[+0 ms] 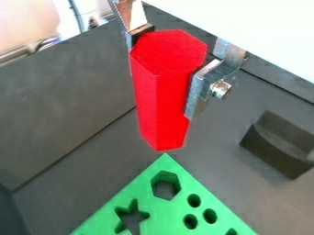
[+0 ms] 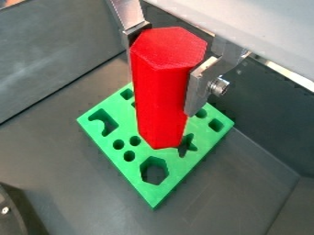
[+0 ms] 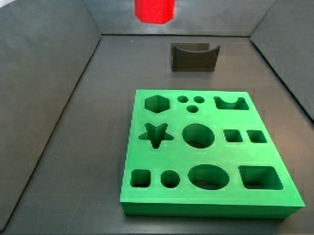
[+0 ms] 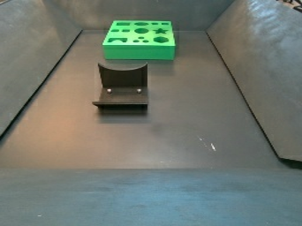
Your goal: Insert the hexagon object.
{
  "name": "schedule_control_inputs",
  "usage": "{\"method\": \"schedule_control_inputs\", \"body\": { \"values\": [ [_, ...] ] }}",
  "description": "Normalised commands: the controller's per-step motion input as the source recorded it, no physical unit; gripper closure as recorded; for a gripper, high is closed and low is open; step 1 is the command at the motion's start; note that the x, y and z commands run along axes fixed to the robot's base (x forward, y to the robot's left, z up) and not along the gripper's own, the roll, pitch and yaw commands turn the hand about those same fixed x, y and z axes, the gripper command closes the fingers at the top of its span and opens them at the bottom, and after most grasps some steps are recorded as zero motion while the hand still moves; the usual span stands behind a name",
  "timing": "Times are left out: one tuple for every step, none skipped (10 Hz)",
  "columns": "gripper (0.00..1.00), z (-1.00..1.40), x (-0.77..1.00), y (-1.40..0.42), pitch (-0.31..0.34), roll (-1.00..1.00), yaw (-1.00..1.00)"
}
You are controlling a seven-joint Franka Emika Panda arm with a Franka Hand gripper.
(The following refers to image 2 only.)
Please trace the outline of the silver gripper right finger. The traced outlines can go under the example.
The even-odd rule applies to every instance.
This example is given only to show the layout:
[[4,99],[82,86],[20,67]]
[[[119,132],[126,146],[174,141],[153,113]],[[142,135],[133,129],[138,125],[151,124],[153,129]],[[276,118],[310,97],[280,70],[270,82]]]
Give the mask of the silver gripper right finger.
[[210,95],[226,94],[230,82],[222,78],[249,55],[249,50],[220,36],[214,37],[213,56],[190,72],[185,113],[193,117],[208,102]]

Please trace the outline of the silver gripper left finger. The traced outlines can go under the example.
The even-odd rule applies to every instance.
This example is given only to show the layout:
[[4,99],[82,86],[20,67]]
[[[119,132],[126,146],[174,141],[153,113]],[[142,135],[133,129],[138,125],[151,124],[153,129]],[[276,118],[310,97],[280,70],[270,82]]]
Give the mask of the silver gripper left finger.
[[141,0],[107,0],[109,7],[119,27],[123,46],[130,52],[130,46],[142,32],[153,27],[145,19]]

